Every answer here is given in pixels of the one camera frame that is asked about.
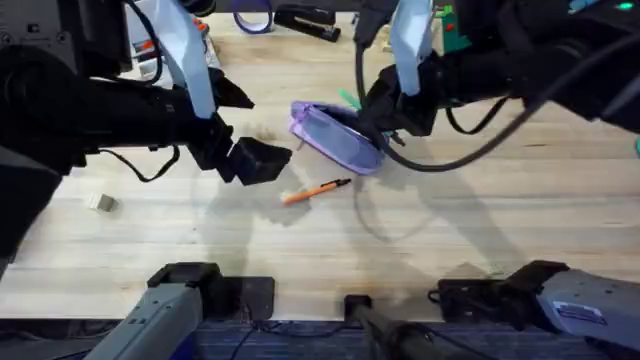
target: black cable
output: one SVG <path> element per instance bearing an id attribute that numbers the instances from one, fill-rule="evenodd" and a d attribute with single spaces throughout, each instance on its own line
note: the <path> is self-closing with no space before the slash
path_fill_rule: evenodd
<path id="1" fill-rule="evenodd" d="M 439 290 L 429 290 L 427 293 L 427 299 L 431 301 L 433 304 L 440 304 L 440 291 Z"/>
<path id="2" fill-rule="evenodd" d="M 504 140 L 511 136 L 520 126 L 522 126 L 534 113 L 536 113 L 549 99 L 557 95 L 567 85 L 575 81 L 582 76 L 588 70 L 591 70 L 594 66 L 598 65 L 601 61 L 611 56 L 613 53 L 618 52 L 624 48 L 635 45 L 640 42 L 640 34 L 628 36 L 617 42 L 605 47 L 604 49 L 596 52 L 588 57 L 586 60 L 580 62 L 578 65 L 569 70 L 568 73 L 556 79 L 545 91 L 538 95 L 534 101 L 532 101 L 525 110 L 518 115 L 509 125 L 507 125 L 502 131 L 500 131 L 493 139 L 489 140 L 486 144 L 481 146 L 478 150 L 449 163 L 437 164 L 437 165 L 424 165 L 410 161 L 398 154 L 389 144 L 385 141 L 380 132 L 375 131 L 375 125 L 373 121 L 367 116 L 363 116 L 369 126 L 372 128 L 371 135 L 374 137 L 375 142 L 389 155 L 390 158 L 398 162 L 399 164 L 419 172 L 444 172 L 454 169 L 458 169 L 462 166 L 468 165 L 475 160 L 485 156 L 496 147 L 498 147 Z M 358 86 L 358 96 L 360 96 L 360 102 L 365 106 L 364 100 L 364 69 L 362 66 L 362 56 L 364 48 L 361 46 L 356 47 L 356 85 Z"/>
<path id="3" fill-rule="evenodd" d="M 63 359 L 68 359 L 68 358 L 74 357 L 74 356 L 86 355 L 86 354 L 90 353 L 91 350 L 93 350 L 93 348 L 72 352 L 72 353 L 66 354 L 66 355 L 60 355 L 60 356 L 52 357 L 52 358 L 49 358 L 47 360 L 63 360 Z"/>
<path id="4" fill-rule="evenodd" d="M 173 156 L 171 156 L 171 159 L 169 159 L 169 161 L 167 161 L 164 165 L 162 165 L 160 170 L 158 170 L 158 173 L 151 178 L 147 178 L 144 175 L 142 175 L 142 173 L 131 162 L 129 162 L 129 160 L 127 160 L 124 156 L 118 154 L 115 151 L 100 149 L 98 150 L 98 153 L 107 153 L 115 156 L 118 160 L 122 161 L 125 165 L 127 165 L 129 169 L 131 169 L 136 174 L 136 176 L 138 177 L 138 179 L 140 179 L 140 181 L 147 183 L 164 175 L 175 163 L 178 162 L 178 160 L 180 160 L 180 149 L 176 145 L 172 145 L 172 147 L 173 147 Z"/>
<path id="5" fill-rule="evenodd" d="M 356 89 L 358 90 L 358 98 L 362 109 L 365 108 L 367 99 L 364 91 L 364 51 L 365 48 L 362 45 L 356 44 Z"/>
<path id="6" fill-rule="evenodd" d="M 318 333 L 318 334 L 298 334 L 298 333 L 290 333 L 287 332 L 286 330 L 282 330 L 282 331 L 274 331 L 275 327 L 268 329 L 268 328 L 260 328 L 261 331 L 267 333 L 267 334 L 271 334 L 271 335 L 277 335 L 277 336 L 284 336 L 284 337 L 288 337 L 288 338 L 293 338 L 293 339 L 325 339 L 325 338 L 329 338 L 332 337 L 333 335 L 339 333 L 340 331 L 344 330 L 346 328 L 346 326 L 344 324 L 341 324 L 339 326 L 336 326 L 334 329 L 331 329 L 327 332 L 324 333 Z"/>
<path id="7" fill-rule="evenodd" d="M 431 327 L 429 327 L 427 325 L 420 324 L 420 326 L 424 327 L 424 329 L 426 330 L 427 333 L 431 333 L 434 336 L 437 336 L 437 337 L 441 338 L 442 340 L 450 343 L 451 345 L 454 345 L 454 346 L 456 346 L 456 347 L 458 347 L 458 348 L 460 348 L 462 350 L 470 352 L 470 353 L 472 353 L 472 354 L 474 354 L 474 355 L 476 355 L 478 357 L 481 357 L 481 358 L 483 358 L 485 360 L 498 360 L 498 359 L 496 359 L 496 358 L 494 358 L 492 356 L 489 356 L 489 355 L 487 355 L 487 354 L 485 354 L 485 353 L 483 353 L 483 352 L 481 352 L 481 351 L 479 351 L 477 349 L 472 348 L 469 345 L 466 345 L 466 344 L 464 344 L 464 343 L 462 343 L 462 342 L 460 342 L 460 341 L 458 341 L 456 339 L 453 339 L 453 338 L 449 337 L 448 335 L 445 335 L 445 334 L 443 334 L 443 333 L 441 333 L 441 332 L 439 332 L 437 330 L 434 330 L 433 328 L 431 328 Z"/>
<path id="8" fill-rule="evenodd" d="M 247 341 L 247 339 L 249 339 L 249 336 L 251 336 L 251 334 L 253 334 L 255 331 L 256 331 L 256 329 L 252 327 L 247 332 L 247 334 L 242 338 L 242 340 L 240 340 L 238 345 L 236 345 L 236 348 L 233 349 L 233 353 L 231 353 L 231 357 L 229 358 L 229 360 L 234 360 L 236 358 L 236 356 L 238 356 L 238 352 L 240 352 L 240 349 L 242 348 L 242 345 L 244 345 L 244 343 Z"/>
<path id="9" fill-rule="evenodd" d="M 489 125 L 489 123 L 496 117 L 498 112 L 502 110 L 502 107 L 504 106 L 504 104 L 507 103 L 507 100 L 509 100 L 509 97 L 507 96 L 498 100 L 498 102 L 495 103 L 493 107 L 491 107 L 491 110 L 489 110 L 487 115 L 485 115 L 484 118 L 480 120 L 478 125 L 476 125 L 476 127 L 474 127 L 471 130 L 465 130 L 464 128 L 462 128 L 462 126 L 460 126 L 460 124 L 456 120 L 456 117 L 453 115 L 452 108 L 446 108 L 445 111 L 447 113 L 447 119 L 449 119 L 449 124 L 451 124 L 451 127 L 453 127 L 455 131 L 465 135 L 476 135 L 480 131 L 484 130 L 484 128 L 486 128 L 487 125 Z"/>
<path id="10" fill-rule="evenodd" d="M 151 25 L 151 21 L 149 20 L 149 18 L 147 17 L 147 15 L 145 15 L 142 10 L 140 10 L 140 7 L 138 7 L 138 5 L 136 5 L 134 0 L 122 0 L 122 2 L 126 3 L 127 5 L 129 5 L 129 7 L 131 8 L 131 10 L 133 10 L 133 12 L 136 13 L 136 16 L 138 16 L 138 19 L 140 19 L 140 22 L 142 23 L 142 26 L 144 27 L 145 31 L 147 32 L 147 34 L 149 35 L 149 38 L 151 38 L 151 43 L 153 44 L 153 49 L 156 52 L 156 73 L 153 75 L 153 77 L 149 80 L 130 80 L 130 79 L 123 79 L 123 78 L 108 78 L 109 80 L 113 80 L 119 83 L 125 83 L 125 84 L 131 84 L 131 85 L 137 85 L 137 86 L 151 86 L 153 84 L 155 84 L 156 82 L 158 82 L 158 80 L 160 80 L 160 78 L 162 77 L 162 54 L 161 54 L 161 50 L 160 50 L 160 40 L 158 40 L 158 36 L 156 35 L 155 30 L 153 30 L 153 25 Z"/>

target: tape roll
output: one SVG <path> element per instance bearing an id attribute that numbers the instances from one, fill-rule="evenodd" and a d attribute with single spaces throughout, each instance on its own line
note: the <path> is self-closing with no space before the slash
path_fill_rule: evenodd
<path id="1" fill-rule="evenodd" d="M 245 4 L 251 4 L 254 5 L 254 7 L 257 5 L 260 7 L 260 10 L 266 11 L 268 16 L 267 22 L 252 23 L 245 20 L 240 13 L 236 11 L 241 5 Z M 252 35 L 271 32 L 271 26 L 273 25 L 273 6 L 271 6 L 270 0 L 234 0 L 231 3 L 231 8 L 233 9 L 233 19 L 242 31 Z"/>

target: purple pencil case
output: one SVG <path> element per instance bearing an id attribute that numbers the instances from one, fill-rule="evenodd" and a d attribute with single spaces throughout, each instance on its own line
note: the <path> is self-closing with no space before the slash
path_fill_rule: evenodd
<path id="1" fill-rule="evenodd" d="M 369 175 L 384 155 L 368 138 L 344 125 L 358 121 L 355 111 L 318 102 L 291 104 L 289 131 L 345 168 Z"/>

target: orange pen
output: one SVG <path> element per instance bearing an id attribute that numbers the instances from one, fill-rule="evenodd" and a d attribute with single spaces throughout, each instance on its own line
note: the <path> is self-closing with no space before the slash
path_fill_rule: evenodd
<path id="1" fill-rule="evenodd" d="M 306 200 L 312 196 L 316 196 L 318 194 L 322 194 L 323 192 L 327 192 L 336 188 L 339 188 L 340 186 L 344 186 L 347 185 L 348 183 L 351 182 L 351 179 L 338 179 L 338 180 L 334 180 L 332 182 L 328 182 L 326 184 L 322 184 L 320 185 L 320 187 L 317 187 L 315 189 L 311 189 L 309 191 L 305 191 L 305 192 L 301 192 L 299 194 L 295 194 L 295 195 L 291 195 L 288 198 L 284 199 L 284 204 L 285 205 L 289 205 L 292 204 L 296 201 L 300 201 L 300 200 Z"/>

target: wooden table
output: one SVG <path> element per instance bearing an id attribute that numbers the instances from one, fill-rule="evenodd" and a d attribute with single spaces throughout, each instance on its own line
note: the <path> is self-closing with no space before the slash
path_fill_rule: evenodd
<path id="1" fill-rule="evenodd" d="M 355 177 L 287 132 L 292 100 L 343 103 L 355 93 L 349 15 L 331 44 L 287 29 L 248 36 L 231 15 L 208 22 L 227 76 L 254 110 L 222 109 L 238 136 L 295 150 L 270 184 L 223 184 L 187 152 L 160 180 L 91 156 L 60 186 L 0 283 L 0 317 L 121 318 L 161 266 L 217 262 L 228 275 L 273 276 L 275 318 L 335 319 L 345 294 L 367 293 L 392 316 L 436 319 L 426 291 L 443 277 L 504 277 L 533 259 L 640 281 L 640 160 L 634 136 L 547 106 L 488 157 L 459 171 L 420 174 L 392 161 Z M 366 57 L 368 84 L 391 62 Z M 471 127 L 492 102 L 458 110 Z M 441 114 L 433 136 L 402 151 L 444 162 L 476 149 L 521 110 L 510 103 L 486 134 L 455 133 Z M 148 174 L 169 150 L 123 150 Z M 283 193 L 336 178 L 354 184 L 284 207 Z M 120 202 L 88 210 L 91 193 Z"/>

